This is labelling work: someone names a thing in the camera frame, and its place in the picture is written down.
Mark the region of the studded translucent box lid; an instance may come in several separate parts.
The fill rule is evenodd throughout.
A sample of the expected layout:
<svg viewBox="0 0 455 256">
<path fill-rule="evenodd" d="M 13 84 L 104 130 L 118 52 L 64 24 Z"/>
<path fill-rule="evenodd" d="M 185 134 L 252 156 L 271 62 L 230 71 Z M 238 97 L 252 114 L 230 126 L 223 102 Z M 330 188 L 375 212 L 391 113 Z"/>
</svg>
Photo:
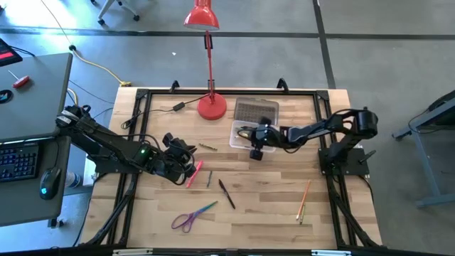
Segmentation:
<svg viewBox="0 0 455 256">
<path fill-rule="evenodd" d="M 266 117 L 276 125 L 279 119 L 279 103 L 260 98 L 239 97 L 235 103 L 234 120 L 259 123 Z"/>
</svg>

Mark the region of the white and blue cup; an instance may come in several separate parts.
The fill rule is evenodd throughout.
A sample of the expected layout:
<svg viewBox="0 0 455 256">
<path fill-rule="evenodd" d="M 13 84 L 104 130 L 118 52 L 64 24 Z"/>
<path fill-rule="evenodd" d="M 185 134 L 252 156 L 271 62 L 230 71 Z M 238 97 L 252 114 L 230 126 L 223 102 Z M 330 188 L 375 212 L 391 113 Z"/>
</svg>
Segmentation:
<svg viewBox="0 0 455 256">
<path fill-rule="evenodd" d="M 65 177 L 65 187 L 66 188 L 75 188 L 80 185 L 82 178 L 80 175 L 68 171 Z"/>
</svg>

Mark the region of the black backlit keyboard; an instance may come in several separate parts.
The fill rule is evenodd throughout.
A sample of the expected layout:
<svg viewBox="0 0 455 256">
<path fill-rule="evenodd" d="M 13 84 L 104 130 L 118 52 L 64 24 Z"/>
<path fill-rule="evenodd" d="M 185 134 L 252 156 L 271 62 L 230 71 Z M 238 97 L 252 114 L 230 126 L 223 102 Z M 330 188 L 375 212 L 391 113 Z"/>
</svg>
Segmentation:
<svg viewBox="0 0 455 256">
<path fill-rule="evenodd" d="M 0 183 L 37 177 L 39 149 L 36 142 L 0 145 Z"/>
</svg>

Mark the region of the pink highlighter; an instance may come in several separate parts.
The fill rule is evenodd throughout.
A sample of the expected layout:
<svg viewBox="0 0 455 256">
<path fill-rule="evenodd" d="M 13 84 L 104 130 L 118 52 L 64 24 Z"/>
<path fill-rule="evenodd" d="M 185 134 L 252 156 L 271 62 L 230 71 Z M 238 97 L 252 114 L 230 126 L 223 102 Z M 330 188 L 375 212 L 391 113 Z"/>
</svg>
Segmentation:
<svg viewBox="0 0 455 256">
<path fill-rule="evenodd" d="M 200 171 L 202 165 L 203 165 L 204 161 L 199 161 L 197 166 L 196 166 L 196 170 L 194 171 L 194 173 L 192 174 L 192 176 L 190 177 L 188 183 L 186 184 L 186 188 L 190 188 L 192 183 L 194 182 L 198 172 Z"/>
</svg>

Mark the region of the purple and teal scissors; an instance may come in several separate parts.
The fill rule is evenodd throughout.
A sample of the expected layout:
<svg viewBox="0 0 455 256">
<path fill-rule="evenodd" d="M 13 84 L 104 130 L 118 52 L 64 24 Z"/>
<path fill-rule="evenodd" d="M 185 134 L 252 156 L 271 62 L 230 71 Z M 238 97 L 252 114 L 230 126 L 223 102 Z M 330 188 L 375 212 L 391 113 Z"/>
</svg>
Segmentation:
<svg viewBox="0 0 455 256">
<path fill-rule="evenodd" d="M 218 202 L 217 201 L 214 201 L 200 209 L 198 209 L 197 211 L 194 211 L 192 213 L 184 213 L 184 214 L 180 214 L 179 216 L 177 216 L 172 224 L 171 224 L 171 228 L 172 229 L 178 229 L 178 228 L 181 228 L 182 231 L 184 233 L 189 233 L 191 231 L 191 228 L 192 228 L 192 225 L 194 223 L 194 221 L 196 220 L 196 218 L 206 212 L 207 210 L 211 209 L 214 205 L 216 205 Z"/>
</svg>

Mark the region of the white rail bracket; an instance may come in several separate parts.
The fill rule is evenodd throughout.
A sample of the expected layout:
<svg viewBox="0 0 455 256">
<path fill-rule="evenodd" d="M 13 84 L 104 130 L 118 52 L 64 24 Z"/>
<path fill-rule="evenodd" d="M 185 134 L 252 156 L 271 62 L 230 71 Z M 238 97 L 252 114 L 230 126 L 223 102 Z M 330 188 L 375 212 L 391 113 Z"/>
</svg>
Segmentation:
<svg viewBox="0 0 455 256">
<path fill-rule="evenodd" d="M 345 250 L 312 250 L 311 256 L 352 256 L 352 252 Z"/>
<path fill-rule="evenodd" d="M 113 250 L 112 256 L 147 256 L 153 255 L 153 250 L 149 248 L 125 248 L 120 250 Z"/>
</svg>

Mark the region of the orange pencil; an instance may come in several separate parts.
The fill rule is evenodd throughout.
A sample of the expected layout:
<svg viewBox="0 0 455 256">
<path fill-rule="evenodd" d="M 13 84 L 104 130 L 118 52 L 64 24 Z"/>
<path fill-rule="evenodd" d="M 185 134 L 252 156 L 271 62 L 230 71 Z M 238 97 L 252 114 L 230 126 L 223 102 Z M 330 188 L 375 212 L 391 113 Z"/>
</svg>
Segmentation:
<svg viewBox="0 0 455 256">
<path fill-rule="evenodd" d="M 305 203 L 305 200 L 306 200 L 310 185 L 311 185 L 311 180 L 308 180 L 307 183 L 306 183 L 304 194 L 303 194 L 302 199 L 301 199 L 301 204 L 299 206 L 299 211 L 298 211 L 298 213 L 296 215 L 296 221 L 299 221 L 299 215 L 300 215 L 300 212 L 301 212 L 301 207 Z"/>
</svg>

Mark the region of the red desk lamp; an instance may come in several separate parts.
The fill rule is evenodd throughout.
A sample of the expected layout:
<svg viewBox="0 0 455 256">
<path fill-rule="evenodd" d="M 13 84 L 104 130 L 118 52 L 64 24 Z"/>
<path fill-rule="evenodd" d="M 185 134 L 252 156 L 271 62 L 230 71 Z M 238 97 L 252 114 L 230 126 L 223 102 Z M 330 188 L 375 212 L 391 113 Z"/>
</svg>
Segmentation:
<svg viewBox="0 0 455 256">
<path fill-rule="evenodd" d="M 213 79 L 212 49 L 213 39 L 211 31 L 220 29 L 217 16 L 212 10 L 211 0 L 194 0 L 193 8 L 185 17 L 183 25 L 186 28 L 204 31 L 204 47 L 208 55 L 208 94 L 199 99 L 198 114 L 206 120 L 217 120 L 224 116 L 227 111 L 225 98 L 215 91 Z"/>
</svg>

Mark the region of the black pen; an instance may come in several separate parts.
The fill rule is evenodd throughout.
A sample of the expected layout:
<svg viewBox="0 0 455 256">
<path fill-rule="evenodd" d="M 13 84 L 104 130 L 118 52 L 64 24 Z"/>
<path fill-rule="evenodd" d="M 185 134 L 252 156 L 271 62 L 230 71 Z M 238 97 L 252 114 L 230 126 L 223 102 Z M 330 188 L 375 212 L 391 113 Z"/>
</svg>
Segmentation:
<svg viewBox="0 0 455 256">
<path fill-rule="evenodd" d="M 236 206 L 235 206 L 233 200 L 231 199 L 230 194 L 228 193 L 228 190 L 226 189 L 226 187 L 225 187 L 224 183 L 221 181 L 221 179 L 218 179 L 218 184 L 219 184 L 220 188 L 222 189 L 223 193 L 225 194 L 226 198 L 228 199 L 231 207 L 233 209 L 236 209 Z"/>
</svg>

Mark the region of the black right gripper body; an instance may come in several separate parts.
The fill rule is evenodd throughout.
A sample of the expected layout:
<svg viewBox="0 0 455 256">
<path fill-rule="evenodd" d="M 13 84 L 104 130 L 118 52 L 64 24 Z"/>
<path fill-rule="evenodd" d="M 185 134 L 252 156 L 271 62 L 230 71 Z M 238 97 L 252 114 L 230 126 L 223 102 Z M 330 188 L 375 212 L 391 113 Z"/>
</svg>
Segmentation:
<svg viewBox="0 0 455 256">
<path fill-rule="evenodd" d="M 264 146 L 289 149 L 286 137 L 273 127 L 252 128 L 249 131 L 248 139 L 255 149 L 262 149 Z"/>
</svg>

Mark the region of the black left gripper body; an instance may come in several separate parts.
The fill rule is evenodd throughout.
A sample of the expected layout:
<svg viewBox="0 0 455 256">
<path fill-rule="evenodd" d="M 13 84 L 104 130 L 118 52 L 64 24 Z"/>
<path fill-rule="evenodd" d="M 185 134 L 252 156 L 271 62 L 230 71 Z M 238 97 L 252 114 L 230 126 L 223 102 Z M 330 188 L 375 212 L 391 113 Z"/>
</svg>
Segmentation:
<svg viewBox="0 0 455 256">
<path fill-rule="evenodd" d="M 194 166 L 194 155 L 186 156 L 183 146 L 187 145 L 184 140 L 174 140 L 174 145 L 166 151 L 152 147 L 152 174 L 176 183 L 181 174 L 189 171 Z"/>
</svg>

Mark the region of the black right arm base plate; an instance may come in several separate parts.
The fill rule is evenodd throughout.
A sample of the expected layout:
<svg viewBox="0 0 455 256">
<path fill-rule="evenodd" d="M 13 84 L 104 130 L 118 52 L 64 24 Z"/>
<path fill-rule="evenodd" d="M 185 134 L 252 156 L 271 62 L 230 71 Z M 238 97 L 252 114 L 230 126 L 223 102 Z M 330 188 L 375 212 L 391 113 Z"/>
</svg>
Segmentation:
<svg viewBox="0 0 455 256">
<path fill-rule="evenodd" d="M 319 149 L 318 159 L 323 175 L 338 176 L 366 176 L 370 175 L 367 160 L 376 153 L 372 150 L 365 153 L 363 148 L 351 149 L 346 158 L 334 159 L 329 157 L 329 149 Z"/>
</svg>

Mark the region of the grey office desk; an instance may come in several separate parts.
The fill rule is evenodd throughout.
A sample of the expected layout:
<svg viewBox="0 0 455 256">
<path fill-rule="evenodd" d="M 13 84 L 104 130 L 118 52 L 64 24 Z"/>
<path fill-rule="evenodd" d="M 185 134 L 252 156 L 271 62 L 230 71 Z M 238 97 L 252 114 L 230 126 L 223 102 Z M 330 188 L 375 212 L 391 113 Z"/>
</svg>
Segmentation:
<svg viewBox="0 0 455 256">
<path fill-rule="evenodd" d="M 0 68 L 0 90 L 11 90 L 11 101 L 0 105 L 0 145 L 39 144 L 38 175 L 34 179 L 0 183 L 0 227 L 60 215 L 70 138 L 59 136 L 56 117 L 63 111 L 73 57 L 69 53 L 24 58 L 20 63 Z M 19 89 L 16 79 L 30 80 Z M 58 192 L 51 200 L 39 196 L 41 176 L 53 167 L 61 169 Z"/>
</svg>

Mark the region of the translucent plastic supply box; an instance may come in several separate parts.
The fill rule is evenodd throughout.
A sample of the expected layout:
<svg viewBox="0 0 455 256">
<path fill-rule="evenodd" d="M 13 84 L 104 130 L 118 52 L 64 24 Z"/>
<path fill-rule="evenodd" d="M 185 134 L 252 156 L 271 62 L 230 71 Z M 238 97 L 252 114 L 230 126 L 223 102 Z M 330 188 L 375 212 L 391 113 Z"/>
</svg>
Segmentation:
<svg viewBox="0 0 455 256">
<path fill-rule="evenodd" d="M 234 120 L 232 123 L 231 132 L 230 132 L 229 145 L 232 148 L 252 150 L 252 149 L 254 149 L 254 147 L 252 146 L 251 142 L 247 139 L 241 138 L 240 135 L 237 134 L 237 132 L 241 129 L 241 127 L 244 127 L 244 126 L 256 128 L 259 125 L 258 125 L 258 123 L 255 123 L 255 122 L 245 122 L 245 121 L 240 121 L 240 120 Z"/>
</svg>

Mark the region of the black computer mouse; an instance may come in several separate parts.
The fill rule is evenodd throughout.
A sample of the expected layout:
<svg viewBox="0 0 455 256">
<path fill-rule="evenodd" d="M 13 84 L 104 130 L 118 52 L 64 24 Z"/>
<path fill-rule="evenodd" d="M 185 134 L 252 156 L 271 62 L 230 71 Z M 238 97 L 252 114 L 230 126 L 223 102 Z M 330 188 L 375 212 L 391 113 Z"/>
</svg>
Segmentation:
<svg viewBox="0 0 455 256">
<path fill-rule="evenodd" d="M 43 200 L 51 200 L 58 192 L 61 169 L 53 167 L 47 169 L 41 176 L 39 196 Z"/>
</svg>

